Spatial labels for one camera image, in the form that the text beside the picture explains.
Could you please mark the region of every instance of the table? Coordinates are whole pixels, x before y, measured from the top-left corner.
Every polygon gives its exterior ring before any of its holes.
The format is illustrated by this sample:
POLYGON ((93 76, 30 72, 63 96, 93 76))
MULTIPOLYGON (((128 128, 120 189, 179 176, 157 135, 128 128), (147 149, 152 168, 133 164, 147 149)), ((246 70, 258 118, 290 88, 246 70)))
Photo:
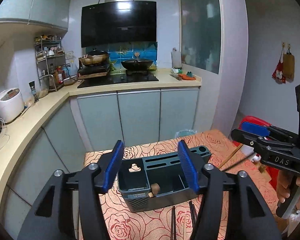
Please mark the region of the table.
MULTIPOLYGON (((206 146, 212 156, 210 163, 218 166, 235 149, 232 142, 218 130, 210 130, 186 137, 171 139, 163 142, 144 144, 124 149, 124 159, 140 158, 146 156, 160 155, 177 151, 178 142, 185 140, 189 148, 200 145, 206 146)), ((86 154, 85 166, 96 162, 104 153, 91 152, 86 154)), ((223 169, 244 158, 242 152, 238 151, 224 166, 223 169)), ((272 186, 266 182, 258 169, 251 161, 245 161, 234 167, 229 172, 237 173, 245 170, 258 187, 262 196, 266 200, 270 210, 275 215, 278 198, 272 186)), ((171 208, 166 207, 154 211, 131 213, 119 190, 117 189, 117 178, 113 187, 106 195, 100 195, 102 211, 106 221, 111 239, 114 240, 164 240, 170 239, 171 228, 171 208)), ((202 196, 192 200, 198 212, 202 196)), ((221 224, 218 239, 224 239, 226 234, 228 214, 228 193, 224 192, 221 224)), ((176 205, 176 231, 177 239, 183 239, 183 223, 186 216, 186 238, 189 239, 192 232, 192 223, 189 204, 187 202, 176 205)))

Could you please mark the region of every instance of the red plastic stool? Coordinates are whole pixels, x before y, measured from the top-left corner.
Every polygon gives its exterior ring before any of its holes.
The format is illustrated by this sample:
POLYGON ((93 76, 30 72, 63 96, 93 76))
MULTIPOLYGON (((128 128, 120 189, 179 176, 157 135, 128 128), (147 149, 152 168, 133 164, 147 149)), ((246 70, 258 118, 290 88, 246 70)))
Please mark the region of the red plastic stool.
MULTIPOLYGON (((244 117, 241 120, 241 123, 239 125, 239 130, 241 129, 241 124, 243 122, 249 122, 249 123, 253 123, 253 124, 257 124, 257 125, 261 125, 261 126, 270 126, 271 124, 259 119, 257 117, 251 116, 251 115, 247 115, 246 117, 244 117)), ((233 141, 234 145, 238 146, 240 143, 233 141)), ((269 181, 269 183, 271 184, 271 186, 277 190, 277 176, 278 176, 278 172, 279 170, 276 168, 272 168, 272 167, 268 167, 266 168, 266 171, 269 173, 269 175, 271 176, 271 181, 269 181)))

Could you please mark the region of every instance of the silver bolt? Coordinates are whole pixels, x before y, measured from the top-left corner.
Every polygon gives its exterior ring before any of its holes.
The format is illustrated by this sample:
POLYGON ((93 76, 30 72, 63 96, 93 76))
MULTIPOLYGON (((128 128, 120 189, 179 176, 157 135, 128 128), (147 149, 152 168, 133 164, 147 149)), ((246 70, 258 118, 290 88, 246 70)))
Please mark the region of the silver bolt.
POLYGON ((60 177, 62 175, 63 171, 62 170, 56 170, 53 175, 56 177, 60 177))
POLYGON ((248 174, 247 174, 245 171, 239 171, 239 176, 240 176, 241 178, 245 178, 245 177, 248 176, 248 174))
POLYGON ((96 163, 89 164, 89 170, 96 170, 97 168, 98 168, 98 164, 96 163))
POLYGON ((211 171, 211 170, 213 170, 214 167, 213 167, 212 164, 207 163, 207 164, 204 165, 204 168, 205 168, 206 170, 208 170, 208 171, 211 171))

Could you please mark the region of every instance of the beige countertop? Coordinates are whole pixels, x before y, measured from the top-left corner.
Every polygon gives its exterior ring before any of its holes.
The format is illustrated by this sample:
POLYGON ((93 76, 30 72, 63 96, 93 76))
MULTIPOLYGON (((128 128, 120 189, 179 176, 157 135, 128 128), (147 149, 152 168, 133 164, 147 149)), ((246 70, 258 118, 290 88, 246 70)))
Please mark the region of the beige countertop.
POLYGON ((0 134, 0 203, 9 176, 27 144, 49 116, 70 96, 118 90, 201 86, 201 78, 196 77, 196 81, 179 81, 170 76, 167 69, 159 69, 154 75, 159 81, 111 84, 80 89, 77 88, 79 83, 76 82, 71 86, 61 88, 58 92, 49 93, 31 106, 23 116, 7 124, 0 134))

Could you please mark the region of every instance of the countertop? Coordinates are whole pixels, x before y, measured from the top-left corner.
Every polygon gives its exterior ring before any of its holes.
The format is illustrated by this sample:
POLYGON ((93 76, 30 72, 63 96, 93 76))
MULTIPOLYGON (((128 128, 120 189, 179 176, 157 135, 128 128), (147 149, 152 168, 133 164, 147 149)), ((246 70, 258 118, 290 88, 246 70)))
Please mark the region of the countertop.
MULTIPOLYGON (((124 149, 124 159, 147 157, 152 155, 165 154, 178 150, 178 142, 183 139, 189 148, 204 145, 212 156, 210 163, 219 166, 229 154, 235 149, 234 144, 229 141, 220 131, 210 130, 203 133, 197 133, 186 137, 171 139, 163 142, 144 144, 140 146, 127 147, 124 149)), ((86 154, 85 166, 97 162, 102 154, 109 151, 91 152, 86 154)), ((245 155, 238 151, 223 168, 227 168, 245 155)), ((278 198, 273 187, 267 182, 265 177, 258 171, 257 167, 249 160, 244 161, 238 166, 229 170, 229 173, 237 173, 245 170, 253 182, 256 184, 261 195, 265 199, 275 219, 278 198)), ((171 206, 155 211, 131 213, 123 200, 118 188, 117 179, 113 187, 105 195, 100 195, 102 212, 106 221, 106 226, 110 239, 126 240, 160 240, 169 239, 171 232, 171 206)), ((193 199, 192 202, 198 213, 201 204, 202 195, 193 199)), ((186 239, 189 239, 192 232, 192 223, 190 216, 189 203, 184 202, 176 207, 176 233, 177 239, 183 239, 183 223, 186 216, 186 239)), ((228 192, 224 192, 221 223, 218 239, 224 239, 226 235, 226 225, 228 220, 228 192)))
POLYGON ((169 69, 159 69, 154 75, 159 81, 111 84, 80 89, 77 88, 79 83, 76 82, 57 92, 49 93, 31 106, 23 116, 7 124, 0 134, 0 203, 9 176, 27 144, 49 116, 70 96, 118 90, 201 86, 201 78, 196 77, 195 81, 179 81, 170 76, 169 69))

